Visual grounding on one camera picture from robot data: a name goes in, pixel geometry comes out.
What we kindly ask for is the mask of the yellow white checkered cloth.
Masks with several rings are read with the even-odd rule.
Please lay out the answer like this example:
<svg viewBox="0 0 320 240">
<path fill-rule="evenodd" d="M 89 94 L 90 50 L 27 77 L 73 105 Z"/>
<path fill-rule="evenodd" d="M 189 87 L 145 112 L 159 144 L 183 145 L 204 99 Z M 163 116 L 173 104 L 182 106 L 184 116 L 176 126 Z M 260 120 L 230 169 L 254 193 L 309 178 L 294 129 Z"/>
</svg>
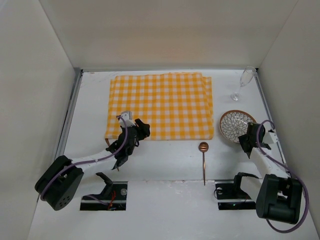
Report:
<svg viewBox="0 0 320 240">
<path fill-rule="evenodd" d="M 116 76 L 110 81 L 106 139 L 121 133 L 116 116 L 124 111 L 150 125 L 148 140 L 210 140 L 212 79 L 200 72 Z"/>
</svg>

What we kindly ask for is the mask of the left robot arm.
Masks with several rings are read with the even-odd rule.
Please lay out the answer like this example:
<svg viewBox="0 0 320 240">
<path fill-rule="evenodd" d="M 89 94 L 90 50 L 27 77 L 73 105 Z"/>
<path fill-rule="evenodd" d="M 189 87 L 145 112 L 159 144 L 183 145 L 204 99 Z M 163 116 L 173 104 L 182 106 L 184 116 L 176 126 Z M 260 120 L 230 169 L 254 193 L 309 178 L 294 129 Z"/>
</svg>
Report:
<svg viewBox="0 0 320 240">
<path fill-rule="evenodd" d="M 77 159 L 61 155 L 53 161 L 34 186 L 42 201 L 59 211 L 75 196 L 87 197 L 101 204 L 107 197 L 115 198 L 114 183 L 104 172 L 117 170 L 124 165 L 140 145 L 140 141 L 151 134 L 150 125 L 139 118 L 131 121 L 119 116 L 118 121 L 122 132 L 103 151 Z M 81 182 L 91 176 L 98 176 L 103 180 L 104 187 L 98 194 L 84 190 L 81 186 Z"/>
</svg>

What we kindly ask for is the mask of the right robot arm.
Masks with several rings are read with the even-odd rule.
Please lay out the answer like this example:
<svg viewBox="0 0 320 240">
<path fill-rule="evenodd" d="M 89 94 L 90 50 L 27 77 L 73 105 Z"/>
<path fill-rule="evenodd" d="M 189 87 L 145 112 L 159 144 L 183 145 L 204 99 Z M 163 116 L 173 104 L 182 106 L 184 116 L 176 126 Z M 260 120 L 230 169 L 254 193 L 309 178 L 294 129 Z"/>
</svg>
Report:
<svg viewBox="0 0 320 240">
<path fill-rule="evenodd" d="M 235 192 L 245 192 L 255 203 L 259 218 L 287 224 L 297 224 L 300 218 L 303 185 L 289 177 L 284 165 L 271 160 L 270 145 L 276 143 L 273 130 L 250 122 L 244 135 L 238 137 L 242 150 L 254 163 L 261 177 L 238 172 L 234 177 Z"/>
</svg>

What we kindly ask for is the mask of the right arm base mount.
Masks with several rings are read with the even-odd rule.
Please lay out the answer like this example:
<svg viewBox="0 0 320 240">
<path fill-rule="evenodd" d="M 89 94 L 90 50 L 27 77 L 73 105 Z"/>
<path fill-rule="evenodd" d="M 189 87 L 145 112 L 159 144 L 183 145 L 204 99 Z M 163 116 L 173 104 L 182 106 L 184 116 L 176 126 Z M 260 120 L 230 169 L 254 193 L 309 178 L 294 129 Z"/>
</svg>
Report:
<svg viewBox="0 0 320 240">
<path fill-rule="evenodd" d="M 256 203 L 241 189 L 242 178 L 258 179 L 251 173 L 239 172 L 234 178 L 215 182 L 214 197 L 219 210 L 255 210 Z"/>
</svg>

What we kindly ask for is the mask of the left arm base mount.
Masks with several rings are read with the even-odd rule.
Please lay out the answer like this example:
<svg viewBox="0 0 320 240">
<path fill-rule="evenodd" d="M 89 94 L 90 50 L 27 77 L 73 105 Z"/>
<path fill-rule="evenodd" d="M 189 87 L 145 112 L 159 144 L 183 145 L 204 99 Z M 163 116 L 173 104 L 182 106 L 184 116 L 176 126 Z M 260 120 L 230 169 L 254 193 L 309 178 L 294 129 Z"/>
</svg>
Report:
<svg viewBox="0 0 320 240">
<path fill-rule="evenodd" d="M 104 173 L 96 174 L 104 182 L 99 194 L 89 194 L 81 198 L 80 211 L 125 211 L 127 208 L 127 181 L 112 181 Z"/>
</svg>

